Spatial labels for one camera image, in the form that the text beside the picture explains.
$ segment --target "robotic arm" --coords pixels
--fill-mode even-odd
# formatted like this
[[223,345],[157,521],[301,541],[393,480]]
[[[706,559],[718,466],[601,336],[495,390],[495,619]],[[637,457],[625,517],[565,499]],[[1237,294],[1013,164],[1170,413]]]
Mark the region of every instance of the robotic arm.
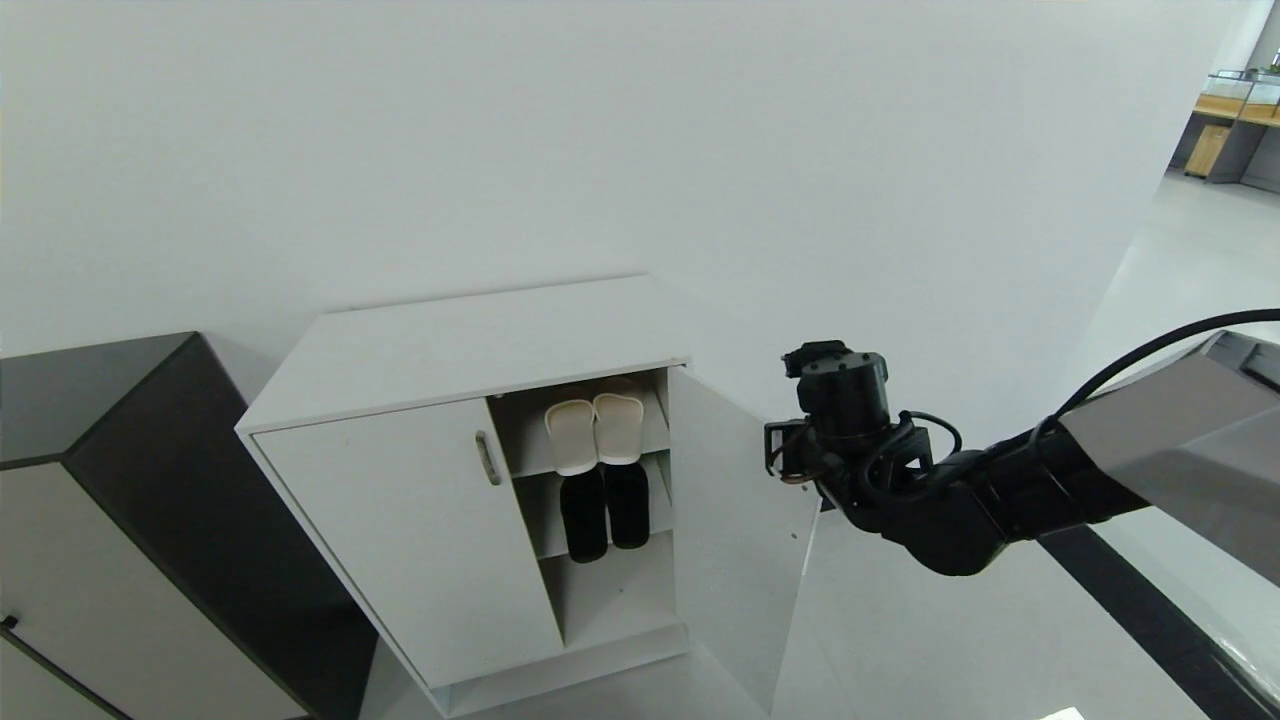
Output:
[[[1167,333],[986,450],[963,450],[960,433],[927,413],[895,423],[878,354],[809,342],[783,356],[806,415],[765,427],[765,464],[782,482],[814,482],[854,525],[945,575],[975,574],[1009,543],[1155,505],[1280,584],[1280,346],[1220,332],[1091,397],[1160,347],[1263,319],[1280,311]],[[952,436],[943,460],[916,420]]]

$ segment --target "floor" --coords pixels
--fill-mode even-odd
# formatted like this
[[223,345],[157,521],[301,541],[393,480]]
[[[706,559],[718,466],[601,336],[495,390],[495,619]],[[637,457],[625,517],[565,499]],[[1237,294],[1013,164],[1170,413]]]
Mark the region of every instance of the floor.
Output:
[[[1277,227],[1280,196],[1167,174],[1071,360],[1064,395],[1093,369],[1167,328],[1219,311],[1280,305]],[[1280,341],[1280,328],[1254,334]],[[1280,676],[1268,674],[1265,662],[1275,660],[1280,667],[1280,650],[1272,650],[1280,642],[1270,642],[1280,635],[1275,610],[1253,612],[1248,626],[1224,620],[1280,607],[1280,591],[1257,585],[1247,570],[1221,562],[1215,548],[1197,544],[1198,538],[1158,512],[1137,515],[1100,532],[1219,635],[1263,638],[1254,643],[1260,682]],[[1215,583],[1247,588],[1247,600],[1201,587],[1210,565],[1219,573]],[[1235,644],[1252,652],[1244,641]],[[819,523],[782,675],[773,717],[1038,720],[1056,712],[1075,717],[1075,711],[1085,719],[1203,717],[1038,546],[1007,550],[977,578],[940,578],[835,514]],[[710,655],[695,648],[474,717],[568,716],[764,715]],[[380,647],[362,720],[434,717]]]

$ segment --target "black floor strip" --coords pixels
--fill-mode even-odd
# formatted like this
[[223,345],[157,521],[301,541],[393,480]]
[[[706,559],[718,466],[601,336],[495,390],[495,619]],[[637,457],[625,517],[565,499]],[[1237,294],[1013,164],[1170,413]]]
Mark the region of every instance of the black floor strip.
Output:
[[1137,568],[1087,527],[1039,539],[1212,720],[1280,720],[1280,705]]

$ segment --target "cabinet door handle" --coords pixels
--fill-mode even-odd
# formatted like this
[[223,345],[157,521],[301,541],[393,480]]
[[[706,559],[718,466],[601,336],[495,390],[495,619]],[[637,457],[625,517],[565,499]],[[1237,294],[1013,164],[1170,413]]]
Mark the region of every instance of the cabinet door handle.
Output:
[[489,455],[489,442],[485,439],[484,430],[476,430],[476,451],[480,454],[480,464],[484,465],[484,474],[489,475],[489,484],[497,487],[502,483],[502,478],[498,477],[493,456]]
[[50,675],[61,680],[67,687],[69,687],[77,694],[92,702],[95,706],[97,706],[99,710],[106,712],[115,720],[133,720],[132,717],[125,715],[119,707],[115,707],[114,705],[108,702],[106,698],[88,689],[87,685],[84,685],[76,678],[72,678],[70,674],[67,673],[67,670],[63,670],[61,667],[55,665],[51,660],[41,655],[40,651],[27,644],[26,641],[19,638],[13,632],[13,629],[17,626],[18,626],[18,619],[14,618],[13,615],[6,615],[4,620],[0,620],[0,641],[12,644],[14,648],[18,650],[18,652],[29,657],[36,665],[44,667]]

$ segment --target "cabinet side panel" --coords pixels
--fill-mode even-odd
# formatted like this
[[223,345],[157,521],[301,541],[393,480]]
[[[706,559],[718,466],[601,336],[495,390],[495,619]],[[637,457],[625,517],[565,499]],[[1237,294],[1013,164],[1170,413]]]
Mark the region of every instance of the cabinet side panel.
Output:
[[378,635],[236,437],[243,413],[193,336],[67,468],[306,714],[355,720]]

